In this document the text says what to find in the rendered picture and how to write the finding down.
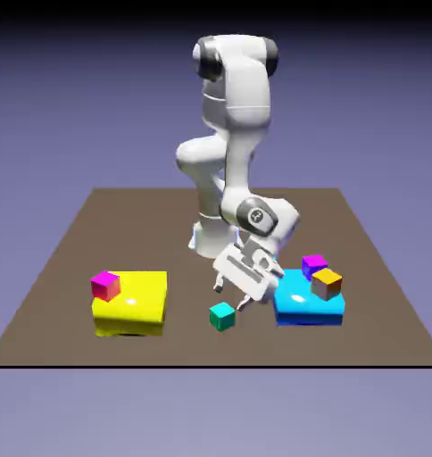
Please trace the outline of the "small teal cube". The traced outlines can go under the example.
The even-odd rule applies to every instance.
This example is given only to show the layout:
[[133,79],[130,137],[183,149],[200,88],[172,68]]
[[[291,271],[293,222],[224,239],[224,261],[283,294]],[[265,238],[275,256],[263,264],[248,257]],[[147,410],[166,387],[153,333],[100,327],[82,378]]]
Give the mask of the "small teal cube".
[[222,302],[209,309],[209,321],[218,331],[225,331],[236,323],[236,310],[228,303]]

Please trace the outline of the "large yellow box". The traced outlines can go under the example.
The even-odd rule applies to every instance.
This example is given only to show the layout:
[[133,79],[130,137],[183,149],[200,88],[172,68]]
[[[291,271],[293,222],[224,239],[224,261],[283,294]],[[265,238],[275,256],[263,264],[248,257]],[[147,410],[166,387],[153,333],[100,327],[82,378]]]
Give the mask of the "large yellow box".
[[110,302],[91,304],[96,335],[159,336],[166,316],[168,276],[165,271],[110,271],[120,277],[120,293]]

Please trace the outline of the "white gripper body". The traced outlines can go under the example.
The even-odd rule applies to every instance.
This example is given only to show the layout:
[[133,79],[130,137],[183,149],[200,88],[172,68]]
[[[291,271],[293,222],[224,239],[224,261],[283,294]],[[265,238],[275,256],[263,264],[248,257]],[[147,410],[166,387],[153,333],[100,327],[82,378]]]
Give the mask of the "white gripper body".
[[259,263],[250,266],[243,262],[241,250],[227,245],[213,263],[213,268],[248,297],[257,302],[268,302],[278,288],[278,278]]

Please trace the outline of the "small purple cube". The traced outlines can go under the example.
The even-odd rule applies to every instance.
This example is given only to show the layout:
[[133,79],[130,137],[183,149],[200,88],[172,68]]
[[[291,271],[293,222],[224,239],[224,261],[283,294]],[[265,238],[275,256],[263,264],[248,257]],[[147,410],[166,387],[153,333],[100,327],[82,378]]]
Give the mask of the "small purple cube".
[[302,257],[302,273],[309,282],[312,281],[313,273],[327,267],[328,263],[321,254],[305,255]]

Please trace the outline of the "small magenta cube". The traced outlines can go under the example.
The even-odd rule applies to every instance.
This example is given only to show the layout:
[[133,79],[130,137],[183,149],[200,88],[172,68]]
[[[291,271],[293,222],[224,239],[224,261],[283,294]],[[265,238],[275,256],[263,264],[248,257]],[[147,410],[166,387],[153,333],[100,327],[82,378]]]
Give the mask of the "small magenta cube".
[[120,277],[104,270],[91,278],[91,290],[94,298],[110,302],[120,293]]

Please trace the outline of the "large blue box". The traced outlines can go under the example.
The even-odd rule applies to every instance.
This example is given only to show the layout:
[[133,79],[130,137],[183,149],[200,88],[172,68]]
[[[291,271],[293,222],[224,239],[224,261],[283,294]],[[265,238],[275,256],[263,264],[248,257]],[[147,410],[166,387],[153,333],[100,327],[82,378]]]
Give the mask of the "large blue box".
[[338,326],[343,323],[343,294],[325,301],[312,292],[312,283],[299,269],[285,270],[273,297],[276,322],[289,325]]

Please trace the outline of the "small orange cube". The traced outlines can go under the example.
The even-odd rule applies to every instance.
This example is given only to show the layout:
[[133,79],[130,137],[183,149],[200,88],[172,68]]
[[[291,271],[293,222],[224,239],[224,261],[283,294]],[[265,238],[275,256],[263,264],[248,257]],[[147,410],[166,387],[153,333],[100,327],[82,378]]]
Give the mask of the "small orange cube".
[[341,292],[343,277],[325,268],[312,274],[311,292],[324,301],[329,301]]

